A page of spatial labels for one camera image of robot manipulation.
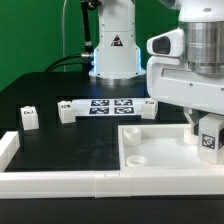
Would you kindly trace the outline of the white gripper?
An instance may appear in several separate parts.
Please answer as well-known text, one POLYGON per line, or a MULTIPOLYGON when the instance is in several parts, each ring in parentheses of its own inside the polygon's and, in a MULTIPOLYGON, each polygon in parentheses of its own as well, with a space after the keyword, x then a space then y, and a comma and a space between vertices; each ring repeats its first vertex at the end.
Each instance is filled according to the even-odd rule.
POLYGON ((180 28, 147 41, 151 54, 147 62, 147 91, 154 100, 187 107, 184 115, 191 133, 197 134, 197 110, 224 115, 224 73, 191 71, 188 62, 181 58, 183 50, 184 32, 180 28))

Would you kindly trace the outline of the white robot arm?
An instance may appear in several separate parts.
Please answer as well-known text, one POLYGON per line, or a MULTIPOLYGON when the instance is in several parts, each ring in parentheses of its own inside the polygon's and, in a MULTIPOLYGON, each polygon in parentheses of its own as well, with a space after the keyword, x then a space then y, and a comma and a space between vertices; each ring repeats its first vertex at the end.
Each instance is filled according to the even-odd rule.
POLYGON ((149 95, 182 106, 201 133, 224 130, 224 0, 158 0, 179 12, 178 27, 147 41, 141 68, 132 0, 100 0, 100 41, 90 77, 112 84, 147 77, 149 95))

